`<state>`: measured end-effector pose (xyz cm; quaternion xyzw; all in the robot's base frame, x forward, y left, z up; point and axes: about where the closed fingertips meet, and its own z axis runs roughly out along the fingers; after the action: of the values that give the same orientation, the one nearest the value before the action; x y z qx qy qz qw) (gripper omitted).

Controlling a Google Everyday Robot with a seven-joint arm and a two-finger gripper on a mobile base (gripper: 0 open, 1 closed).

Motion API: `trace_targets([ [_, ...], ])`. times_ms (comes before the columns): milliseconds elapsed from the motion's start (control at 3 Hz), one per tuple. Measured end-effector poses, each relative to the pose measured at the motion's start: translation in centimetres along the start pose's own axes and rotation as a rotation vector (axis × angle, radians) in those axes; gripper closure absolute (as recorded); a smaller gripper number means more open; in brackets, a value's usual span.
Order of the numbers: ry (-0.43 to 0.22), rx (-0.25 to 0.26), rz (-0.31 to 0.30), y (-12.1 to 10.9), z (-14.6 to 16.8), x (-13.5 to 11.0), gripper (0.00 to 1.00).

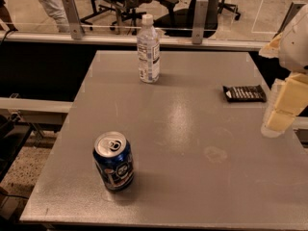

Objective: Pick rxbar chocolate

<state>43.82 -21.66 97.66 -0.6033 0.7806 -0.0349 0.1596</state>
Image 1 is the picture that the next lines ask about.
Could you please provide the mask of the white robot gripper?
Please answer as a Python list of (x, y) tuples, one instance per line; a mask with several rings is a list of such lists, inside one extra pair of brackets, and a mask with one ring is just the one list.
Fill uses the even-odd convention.
[(264, 58), (279, 59), (292, 72), (285, 80), (276, 79), (271, 86), (261, 133), (268, 138), (282, 135), (308, 106), (308, 5), (304, 5), (275, 36), (259, 50)]

